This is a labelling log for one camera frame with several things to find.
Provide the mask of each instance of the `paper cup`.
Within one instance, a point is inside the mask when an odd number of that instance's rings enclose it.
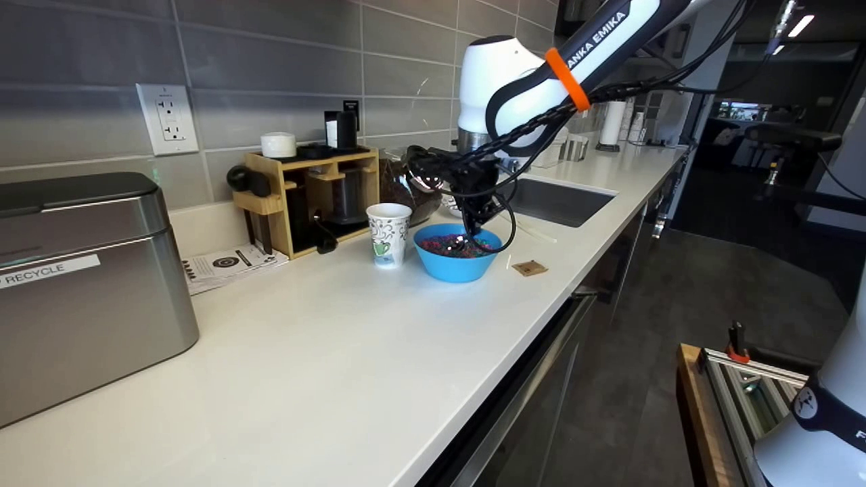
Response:
[[[401,204],[368,205],[368,223],[373,235],[373,266],[401,267],[405,254],[405,223],[412,208]]]

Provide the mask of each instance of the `robotic arm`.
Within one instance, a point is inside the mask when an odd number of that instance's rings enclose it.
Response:
[[[635,48],[703,2],[707,0],[609,0],[548,58],[561,58],[566,75],[574,75],[592,102],[659,89],[676,78],[609,87],[604,87],[604,78]],[[561,78],[563,70],[554,72],[548,58],[546,63],[539,59],[512,35],[474,41],[463,59],[458,155],[409,155],[413,186],[423,191],[451,191],[458,197],[467,239],[504,208],[498,190],[524,174],[534,156],[553,144],[574,113],[574,99]],[[676,75],[684,78],[697,64],[701,63],[689,63]],[[520,166],[505,181],[498,178],[504,160]]]

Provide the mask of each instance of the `ceiling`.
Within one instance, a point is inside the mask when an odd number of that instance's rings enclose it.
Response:
[[[866,9],[864,0],[797,0],[815,21],[796,39],[796,44],[861,44],[866,41]],[[747,20],[739,28],[737,41],[766,41],[783,0],[747,0]]]

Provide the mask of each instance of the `white cup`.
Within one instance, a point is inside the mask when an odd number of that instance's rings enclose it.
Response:
[[[368,223],[373,235],[373,266],[401,267],[405,254],[405,223],[412,208],[401,204],[368,205]]]
[[[262,156],[272,156],[272,160],[295,156],[295,135],[293,132],[266,132],[262,135]]]

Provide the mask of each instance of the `sink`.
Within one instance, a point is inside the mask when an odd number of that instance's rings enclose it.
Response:
[[[578,227],[609,200],[615,197],[604,191],[517,178],[512,208],[536,218]]]

